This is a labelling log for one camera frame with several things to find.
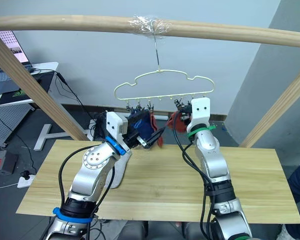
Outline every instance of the clear tape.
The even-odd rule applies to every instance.
[[[140,34],[150,38],[154,35],[162,38],[160,35],[169,32],[169,26],[171,25],[171,23],[153,16],[134,16],[129,23],[133,28],[133,34]]]

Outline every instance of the clothes hanger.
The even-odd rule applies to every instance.
[[[123,101],[126,101],[127,103],[129,103],[129,100],[137,100],[138,102],[140,102],[141,99],[159,99],[159,100],[161,100],[164,97],[169,97],[172,100],[173,97],[183,97],[183,96],[187,96],[187,95],[192,95],[192,97],[194,97],[194,95],[197,95],[197,94],[202,94],[203,96],[205,96],[205,94],[212,93],[215,90],[215,82],[213,80],[211,80],[210,78],[206,77],[206,76],[196,75],[194,77],[189,77],[189,75],[184,71],[173,70],[173,69],[161,69],[160,62],[159,62],[159,55],[158,55],[157,39],[156,39],[156,35],[154,34],[154,31],[153,31],[153,22],[152,21],[150,21],[150,27],[151,27],[150,29],[151,29],[151,32],[152,32],[152,36],[154,38],[154,47],[155,47],[155,53],[156,53],[156,60],[157,60],[158,69],[156,71],[147,72],[147,73],[144,73],[144,74],[141,74],[141,75],[135,77],[134,78],[134,83],[132,83],[132,84],[129,83],[129,82],[124,82],[124,83],[116,86],[114,88],[115,98],[118,99],[118,100],[123,100]],[[164,73],[164,72],[183,74],[185,76],[185,79],[190,80],[190,81],[193,81],[195,79],[208,80],[209,82],[212,83],[212,89],[208,90],[208,91],[197,91],[197,92],[167,94],[167,95],[157,95],[157,96],[140,96],[140,97],[126,97],[126,98],[118,97],[117,90],[119,88],[121,88],[125,85],[129,85],[130,87],[134,87],[138,84],[138,80],[140,78],[142,78],[144,76],[147,76],[147,75],[161,74],[161,73]]]

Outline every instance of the wooden frame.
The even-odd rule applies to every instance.
[[[135,33],[131,17],[93,15],[28,15],[0,17],[0,31],[4,30],[59,30],[112,33]],[[165,36],[228,40],[261,44],[300,47],[300,32],[214,24],[191,21],[163,20],[168,25]],[[34,102],[75,140],[87,140],[73,119],[69,117],[40,87],[17,61],[0,39],[0,68],[15,81]],[[240,145],[250,148],[300,97],[300,74],[281,94]]]

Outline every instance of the gray floor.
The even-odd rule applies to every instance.
[[[73,117],[87,128],[89,117],[84,112],[71,112]],[[62,132],[62,130],[41,110],[36,110],[30,113],[21,126],[17,129],[17,134],[33,148],[40,134],[43,124],[52,124],[51,132]],[[231,138],[222,122],[215,122],[217,128],[213,134],[218,138],[221,146],[235,147],[238,144]],[[164,125],[163,121],[159,121],[158,125]],[[175,144],[173,133],[171,130],[166,130],[163,134],[164,143]],[[46,155],[54,144],[55,139],[48,139],[42,151],[31,151],[32,158],[35,162],[35,167],[40,168]],[[181,136],[181,142],[186,144],[188,140],[185,136]],[[27,149],[22,142],[15,136],[9,140],[7,150],[18,154],[18,162],[14,173],[10,176],[0,176],[0,186],[17,183],[20,177],[20,172],[30,170],[31,164]],[[286,176],[288,177],[295,167],[284,167]],[[18,189],[16,186],[0,189],[0,240],[36,240],[39,239],[44,228],[49,222],[48,217],[15,214],[27,188]],[[125,224],[125,221],[111,221],[104,223],[104,230],[107,240],[114,240],[118,237],[120,229]],[[279,232],[280,226],[277,224],[251,224],[253,235],[256,238],[265,240],[274,240]],[[94,239],[97,231],[92,231],[91,239]],[[175,222],[157,222],[149,223],[148,240],[181,240],[181,228]]]

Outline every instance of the wooden tabletop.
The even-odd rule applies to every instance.
[[[62,161],[91,141],[56,140],[17,213],[52,216],[60,206],[58,171]],[[184,163],[177,145],[150,150],[134,148],[123,180],[111,189],[99,209],[102,219],[184,221],[200,219],[203,183]],[[188,150],[192,159],[194,148]],[[221,147],[243,211],[251,224],[300,223],[298,209],[274,149]],[[81,167],[84,151],[63,170],[65,194]]]

